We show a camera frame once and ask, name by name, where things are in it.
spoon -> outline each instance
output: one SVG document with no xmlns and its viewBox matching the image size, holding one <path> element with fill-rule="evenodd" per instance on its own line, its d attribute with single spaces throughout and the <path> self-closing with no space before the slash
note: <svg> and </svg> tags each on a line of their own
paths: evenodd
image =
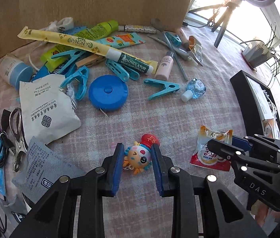
<svg viewBox="0 0 280 238">
<path fill-rule="evenodd" d="M 177 57 L 177 54 L 176 54 L 176 52 L 174 51 L 174 49 L 173 49 L 173 47 L 172 47 L 172 45 L 171 45 L 169 39 L 168 39 L 168 38 L 166 37 L 166 35 L 165 35 L 165 26 L 164 26 L 163 23 L 162 23 L 159 19 L 157 19 L 157 18 L 151 19 L 151 20 L 150 20 L 150 23 L 151 23 L 151 25 L 152 25 L 154 28 L 156 28 L 157 30 L 159 30 L 159 31 L 162 33 L 165 42 L 167 43 L 169 49 L 170 49 L 170 50 L 173 52 L 173 54 L 174 54 L 174 55 L 173 55 L 173 56 L 174 56 L 174 59 L 175 59 L 177 65 L 179 66 L 179 69 L 180 69 L 180 71 L 181 71 L 181 73 L 182 73 L 182 75 L 183 75 L 183 77 L 184 77 L 184 80 L 185 80 L 185 81 L 188 81 L 189 78 L 187 77 L 187 75 L 186 75 L 186 73 L 185 73 L 185 71 L 184 71 L 184 68 L 183 68 L 183 66 L 182 66 L 182 64 L 181 64 L 181 62 L 180 62 L 180 60 L 179 60 L 179 58 Z"/>
</svg>

toy face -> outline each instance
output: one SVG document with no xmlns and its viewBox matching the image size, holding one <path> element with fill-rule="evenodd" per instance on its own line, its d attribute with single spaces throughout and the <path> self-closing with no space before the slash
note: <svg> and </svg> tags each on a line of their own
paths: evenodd
<svg viewBox="0 0 280 238">
<path fill-rule="evenodd" d="M 132 146 L 127 157 L 134 168 L 144 168 L 151 162 L 151 153 L 142 146 Z"/>
</svg>

table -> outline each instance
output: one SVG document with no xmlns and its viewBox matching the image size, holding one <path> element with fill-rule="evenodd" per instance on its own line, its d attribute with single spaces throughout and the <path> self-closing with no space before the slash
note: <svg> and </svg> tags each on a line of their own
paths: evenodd
<svg viewBox="0 0 280 238">
<path fill-rule="evenodd" d="M 203 80 L 207 88 L 204 96 L 197 100 L 191 99 L 187 103 L 181 101 L 180 96 L 185 91 L 186 83 L 174 63 L 169 81 L 178 83 L 180 91 L 148 101 L 147 98 L 158 90 L 144 85 L 142 82 L 146 76 L 142 75 L 136 82 L 127 82 L 129 96 L 125 105 L 118 111 L 108 113 L 108 118 L 85 98 L 78 103 L 76 110 L 82 126 L 52 142 L 48 147 L 62 153 L 67 161 L 88 172 L 100 166 L 105 157 L 112 155 L 118 142 L 128 147 L 135 140 L 139 141 L 144 133 L 153 133 L 160 139 L 162 154 L 170 157 L 175 166 L 192 175 L 216 175 L 217 179 L 246 206 L 247 193 L 234 184 L 232 168 L 229 172 L 200 168 L 190 165 L 190 158 L 202 124 L 218 131 L 233 129 L 234 135 L 237 136 L 246 134 L 239 104 L 229 79 L 238 71 L 244 70 L 267 84 L 271 74 L 264 66 L 257 67 L 257 72 L 250 70 L 240 55 L 241 46 L 226 37 L 218 49 L 215 48 L 213 43 L 217 33 L 212 33 L 210 28 L 183 29 L 186 34 L 194 35 L 202 44 L 204 67 L 192 66 L 190 62 L 183 60 L 182 63 L 189 79 L 196 77 Z M 140 35 L 146 43 L 126 47 L 124 51 L 145 60 L 160 61 L 168 51 L 167 47 L 146 37 L 145 34 Z M 15 50 L 13 54 L 29 64 L 27 54 L 37 45 L 37 41 L 33 42 Z M 32 60 L 37 65 L 41 53 L 42 50 L 37 49 L 32 54 Z M 91 67 L 88 86 L 95 78 L 104 74 L 113 74 L 104 67 L 104 62 Z M 11 111 L 20 106 L 18 96 L 18 92 L 0 77 L 0 120 L 3 109 Z M 274 94 L 276 103 L 280 101 L 278 97 Z M 11 183 L 14 176 L 12 157 L 9 157 L 5 166 L 8 200 L 19 192 Z M 173 199 L 159 197 L 152 168 L 137 176 L 131 171 L 124 171 L 116 197 L 103 200 L 105 235 L 112 238 L 170 237 L 172 210 Z M 11 232 L 8 222 L 6 237 Z"/>
</svg>

red hat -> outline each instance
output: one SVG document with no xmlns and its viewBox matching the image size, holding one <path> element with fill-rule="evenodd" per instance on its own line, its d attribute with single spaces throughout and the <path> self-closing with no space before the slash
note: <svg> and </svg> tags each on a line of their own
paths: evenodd
<svg viewBox="0 0 280 238">
<path fill-rule="evenodd" d="M 159 139 L 156 136 L 148 133 L 141 137 L 140 143 L 147 146 L 149 149 L 152 147 L 153 143 L 160 145 Z"/>
</svg>

cardboard backdrop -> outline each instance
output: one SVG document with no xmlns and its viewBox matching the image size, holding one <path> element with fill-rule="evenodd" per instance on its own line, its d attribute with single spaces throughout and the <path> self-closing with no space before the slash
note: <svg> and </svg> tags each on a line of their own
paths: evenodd
<svg viewBox="0 0 280 238">
<path fill-rule="evenodd" d="M 181 26 L 190 0 L 0 0 L 0 57 L 30 40 L 17 35 L 24 26 L 41 29 L 51 21 L 73 17 L 92 26 L 115 19 L 120 25 L 150 25 L 159 18 L 174 30 Z"/>
</svg>

